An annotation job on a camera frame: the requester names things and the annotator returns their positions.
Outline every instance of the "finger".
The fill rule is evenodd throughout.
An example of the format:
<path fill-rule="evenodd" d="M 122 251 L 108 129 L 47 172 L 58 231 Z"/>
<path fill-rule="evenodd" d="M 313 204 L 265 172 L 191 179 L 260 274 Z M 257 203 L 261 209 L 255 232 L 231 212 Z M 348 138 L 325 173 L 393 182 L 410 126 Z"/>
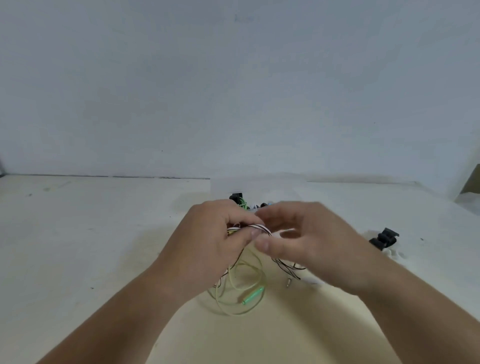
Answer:
<path fill-rule="evenodd" d="M 285 230 L 280 233 L 280 236 L 284 239 L 296 239 L 300 237 L 300 232 L 295 229 Z"/>
<path fill-rule="evenodd" d="M 261 233 L 262 231 L 256 228 L 242 228 L 229 235 L 226 244 L 228 244 L 233 250 L 240 251 Z"/>
<path fill-rule="evenodd" d="M 300 201 L 282 201 L 262 207 L 255 213 L 271 232 L 299 228 L 303 221 L 307 203 Z"/>
<path fill-rule="evenodd" d="M 302 263 L 304 260 L 301 239 L 282 239 L 274 236 L 260 235 L 255 240 L 255 247 L 272 258 Z"/>
<path fill-rule="evenodd" d="M 264 222 L 261 218 L 256 216 L 254 213 L 241 208 L 240 206 L 228 204 L 222 207 L 223 216 L 226 224 L 242 224 L 242 225 L 252 225 L 260 224 L 264 225 Z"/>

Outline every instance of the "white backdrop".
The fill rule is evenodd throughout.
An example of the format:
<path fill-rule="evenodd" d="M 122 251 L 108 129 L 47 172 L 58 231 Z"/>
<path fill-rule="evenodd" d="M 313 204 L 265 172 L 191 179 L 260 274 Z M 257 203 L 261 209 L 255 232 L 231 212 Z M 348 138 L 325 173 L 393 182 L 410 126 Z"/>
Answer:
<path fill-rule="evenodd" d="M 480 145 L 479 9 L 4 0 L 0 158 L 9 173 L 382 175 L 448 194 Z"/>

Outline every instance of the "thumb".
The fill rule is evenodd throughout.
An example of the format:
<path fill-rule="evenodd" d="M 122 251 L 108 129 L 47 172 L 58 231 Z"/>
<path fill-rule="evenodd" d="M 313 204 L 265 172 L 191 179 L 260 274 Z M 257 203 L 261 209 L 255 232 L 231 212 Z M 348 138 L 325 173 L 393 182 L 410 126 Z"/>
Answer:
<path fill-rule="evenodd" d="M 245 227 L 231 234 L 227 238 L 228 244 L 234 248 L 234 250 L 241 250 L 261 233 L 262 231 L 259 229 Z"/>
<path fill-rule="evenodd" d="M 303 261 L 303 245 L 300 239 L 282 239 L 262 235 L 255 240 L 255 247 L 274 259 L 280 258 L 298 263 Z"/>

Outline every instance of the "black object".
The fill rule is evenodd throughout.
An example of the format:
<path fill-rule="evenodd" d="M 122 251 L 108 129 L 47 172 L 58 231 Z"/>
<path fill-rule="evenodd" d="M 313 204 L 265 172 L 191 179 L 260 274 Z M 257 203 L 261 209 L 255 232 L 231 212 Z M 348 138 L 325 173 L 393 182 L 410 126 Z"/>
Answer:
<path fill-rule="evenodd" d="M 400 236 L 398 232 L 385 228 L 378 237 L 370 239 L 369 242 L 376 248 L 383 250 L 396 243 L 396 237 Z"/>
<path fill-rule="evenodd" d="M 241 205 L 240 198 L 243 198 L 242 192 L 238 192 L 237 194 L 232 194 L 232 196 L 229 197 L 229 199 L 235 201 L 237 205 Z"/>

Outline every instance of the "right hand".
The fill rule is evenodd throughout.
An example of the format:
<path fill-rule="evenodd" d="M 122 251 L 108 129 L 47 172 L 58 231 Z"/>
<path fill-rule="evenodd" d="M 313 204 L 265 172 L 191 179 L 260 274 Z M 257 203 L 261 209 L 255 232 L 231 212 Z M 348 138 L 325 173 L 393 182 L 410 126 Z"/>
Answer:
<path fill-rule="evenodd" d="M 351 294 L 371 289 L 380 264 L 388 259 L 341 217 L 318 202 L 279 202 L 259 209 L 271 232 L 262 234 L 256 248 L 272 258 L 301 264 L 323 281 Z"/>

